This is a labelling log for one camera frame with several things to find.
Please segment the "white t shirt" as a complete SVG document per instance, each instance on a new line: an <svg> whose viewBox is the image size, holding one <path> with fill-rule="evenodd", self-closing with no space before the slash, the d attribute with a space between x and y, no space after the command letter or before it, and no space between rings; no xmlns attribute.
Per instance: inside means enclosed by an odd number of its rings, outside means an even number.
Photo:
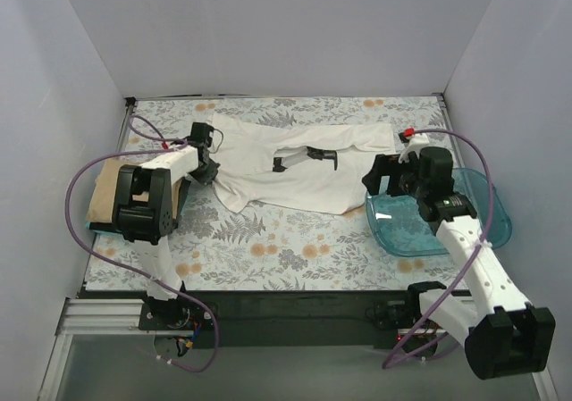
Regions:
<svg viewBox="0 0 572 401"><path fill-rule="evenodd" d="M366 199L363 177L377 155L395 151L388 123L289 129L215 114L223 133L214 191L231 212L259 201L301 211L343 214Z"/></svg>

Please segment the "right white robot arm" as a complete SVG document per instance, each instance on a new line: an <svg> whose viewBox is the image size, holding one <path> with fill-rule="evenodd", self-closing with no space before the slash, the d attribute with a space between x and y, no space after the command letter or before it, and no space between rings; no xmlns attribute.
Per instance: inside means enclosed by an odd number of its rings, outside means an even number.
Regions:
<svg viewBox="0 0 572 401"><path fill-rule="evenodd" d="M409 287L406 320L415 327L436 322L463 348L481 380L545 369L556 322L550 309L536 307L510 280L488 243L471 200L455 186L451 152L426 146L409 156L377 155L362 179L377 193L410 196L416 213L442 243L467 284L475 310L464 309L451 290L437 282Z"/></svg>

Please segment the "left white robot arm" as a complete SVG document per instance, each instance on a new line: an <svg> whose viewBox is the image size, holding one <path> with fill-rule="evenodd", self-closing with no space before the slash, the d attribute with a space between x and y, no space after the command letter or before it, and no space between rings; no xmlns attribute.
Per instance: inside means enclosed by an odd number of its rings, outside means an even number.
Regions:
<svg viewBox="0 0 572 401"><path fill-rule="evenodd" d="M118 171L112 225L133 245L150 277L146 304L151 313L173 330L183 328L190 318L168 243L178 218L173 200L179 196L173 188L187 177L201 185L215 180L219 164L210 157L214 135L213 126L195 122L190 134L164 153L141 165L124 164Z"/></svg>

